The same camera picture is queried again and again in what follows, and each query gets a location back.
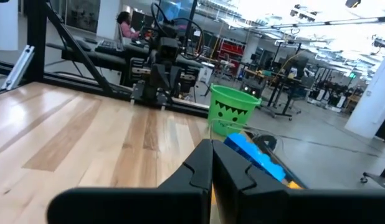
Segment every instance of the desk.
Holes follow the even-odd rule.
[[[208,137],[206,119],[41,83],[0,111],[0,223],[43,224],[72,187],[157,187]]]
[[[244,69],[245,72],[249,73],[249,74],[252,74],[252,75],[255,75],[256,77],[260,77],[260,78],[270,78],[270,76],[266,76],[266,75],[263,75],[259,72],[255,72],[255,71],[252,71],[252,70],[249,70],[248,68],[245,68]]]
[[[269,102],[267,103],[267,108],[270,110],[270,112],[272,113],[272,116],[273,118],[275,118],[276,116],[286,116],[286,117],[289,117],[289,120],[291,121],[292,120],[292,115],[290,114],[287,114],[287,110],[288,110],[288,107],[291,103],[291,100],[293,98],[293,94],[295,92],[295,90],[302,85],[301,81],[300,80],[297,80],[297,79],[294,79],[294,78],[287,78],[285,75],[279,75],[279,79],[276,81],[275,83],[275,86],[274,86],[274,90],[272,92],[272,96],[270,97],[270,100]],[[284,88],[284,85],[287,83],[287,82],[290,82],[289,85],[290,85],[290,89],[291,89],[291,92],[290,94],[288,95],[288,100],[284,106],[284,109],[282,110],[282,113],[277,113],[275,111],[273,111],[271,109],[271,107],[273,108],[276,108],[277,109],[277,103],[278,103],[278,99],[280,98],[281,96],[281,92]],[[277,96],[276,96],[276,99],[275,101],[273,102],[273,99],[274,99],[274,96],[275,94],[277,93]]]
[[[74,39],[82,39],[81,37],[75,36]],[[120,84],[121,85],[130,85],[132,83],[129,83],[128,80],[128,73],[129,73],[129,62],[132,57],[139,57],[139,58],[146,58],[148,56],[148,49],[137,47],[131,44],[127,44],[124,46],[125,48],[125,56],[119,57],[117,55],[110,55],[110,54],[104,54],[100,52],[96,52],[94,44],[87,43],[90,48],[92,49],[89,52],[85,52],[89,59],[93,62],[95,66],[107,68],[110,70],[116,70],[121,72],[121,78],[120,78]],[[77,57],[75,57],[73,50],[70,47],[64,47],[63,43],[59,41],[59,43],[47,43],[46,46],[59,49],[62,51],[61,58],[65,60],[73,60],[75,62],[81,62],[78,60]],[[185,66],[193,66],[201,68],[202,65],[196,61],[193,60],[187,60],[183,58],[182,56],[178,55],[176,59],[176,64],[183,67]]]
[[[200,60],[207,61],[207,62],[209,62],[209,63],[216,63],[216,62],[219,62],[219,61],[216,60],[216,59],[211,59],[211,58],[207,58],[207,57],[204,57],[204,56],[200,56],[199,59],[200,59]]]
[[[226,71],[226,69],[229,68],[229,67],[230,67],[230,68],[234,68],[235,65],[234,65],[233,63],[228,62],[228,61],[225,61],[225,60],[221,60],[220,62],[217,62],[217,63],[223,65],[223,68],[222,68],[222,70],[221,70],[221,74],[220,74],[219,79],[222,79],[222,78],[223,78],[223,79],[226,79],[226,80],[230,81],[230,78],[229,78],[228,76],[226,76],[225,71]],[[215,78],[214,78],[213,83],[216,82],[216,78],[217,78],[217,75],[215,75]],[[208,85],[207,83],[206,83],[206,85],[207,85],[206,92],[205,92],[205,94],[203,94],[203,95],[201,95],[201,96],[207,96],[207,94],[208,94],[209,91],[211,90],[210,85]]]
[[[348,97],[348,102],[345,106],[345,113],[351,114],[355,109],[356,105],[359,103],[361,96],[351,95]]]

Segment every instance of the pink shirt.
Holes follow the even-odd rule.
[[[120,24],[120,28],[122,30],[123,37],[137,39],[140,31],[132,33],[130,30],[130,26],[126,22],[122,22]]]

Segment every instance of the ceiling pipe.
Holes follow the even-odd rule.
[[[337,25],[350,25],[350,24],[379,24],[385,23],[385,17],[371,17],[362,19],[345,19],[339,21],[326,21],[326,22],[305,22],[296,24],[281,24],[272,26],[257,26],[251,28],[235,28],[236,30],[241,29],[254,29],[254,30],[269,30],[269,29],[290,29],[296,27],[316,27],[316,26],[337,26]]]

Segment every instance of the workbench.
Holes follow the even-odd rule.
[[[3,93],[0,223],[45,223],[73,187],[157,187],[208,137],[206,119],[66,88]]]
[[[346,102],[344,112],[346,114],[351,114],[353,110],[356,108],[356,105],[359,103],[360,98],[361,96],[357,96],[357,95],[349,96]]]

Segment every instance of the wooden tabletop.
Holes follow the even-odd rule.
[[[216,59],[211,59],[211,58],[207,58],[207,57],[204,57],[204,56],[200,56],[199,58],[202,59],[202,60],[210,61],[210,62],[219,62]]]
[[[209,138],[207,126],[41,83],[3,93],[0,223],[45,223],[51,199],[73,187],[157,187]]]
[[[351,95],[348,97],[348,100],[350,101],[353,101],[353,102],[358,102],[360,100],[361,96],[357,96],[357,95]]]
[[[251,74],[253,74],[253,75],[256,75],[256,76],[258,76],[258,77],[260,77],[260,78],[267,78],[267,77],[269,77],[269,76],[266,76],[266,75],[262,75],[262,73],[260,73],[260,72],[252,71],[252,70],[250,70],[250,69],[248,69],[248,68],[244,68],[244,71],[246,71],[246,72],[248,72],[248,73],[251,73]]]

